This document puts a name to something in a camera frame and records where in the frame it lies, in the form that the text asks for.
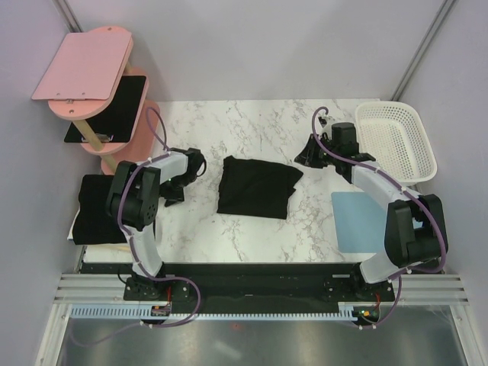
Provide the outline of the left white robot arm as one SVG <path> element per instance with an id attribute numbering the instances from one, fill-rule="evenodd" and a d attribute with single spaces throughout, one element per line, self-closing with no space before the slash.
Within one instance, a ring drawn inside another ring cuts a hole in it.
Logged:
<path id="1" fill-rule="evenodd" d="M 168 288 L 156 245 L 159 201 L 166 207 L 182 203 L 185 187 L 206 168 L 203 153 L 195 148 L 170 149 L 144 162 L 122 161 L 116 168 L 105 210 L 129 243 L 133 272 L 144 277 L 140 289 L 151 300 L 164 297 Z"/>

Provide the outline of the black graphic t shirt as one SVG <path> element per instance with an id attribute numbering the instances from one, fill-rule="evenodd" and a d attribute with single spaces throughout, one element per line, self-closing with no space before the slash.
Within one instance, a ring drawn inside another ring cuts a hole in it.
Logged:
<path id="1" fill-rule="evenodd" d="M 257 159 L 223 160 L 217 213 L 285 220 L 288 201 L 303 172 Z"/>

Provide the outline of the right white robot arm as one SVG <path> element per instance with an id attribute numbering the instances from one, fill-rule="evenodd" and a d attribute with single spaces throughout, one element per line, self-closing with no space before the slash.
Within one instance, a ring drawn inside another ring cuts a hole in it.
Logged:
<path id="1" fill-rule="evenodd" d="M 367 300 L 376 292 L 377 283 L 411 268 L 424 273 L 442 270 L 448 240 L 440 198 L 402 186 L 371 154 L 360 152 L 354 124 L 334 124 L 330 133 L 313 131 L 294 161 L 312 169 L 333 166 L 386 213 L 383 250 L 358 264 L 349 281 L 354 298 Z"/>

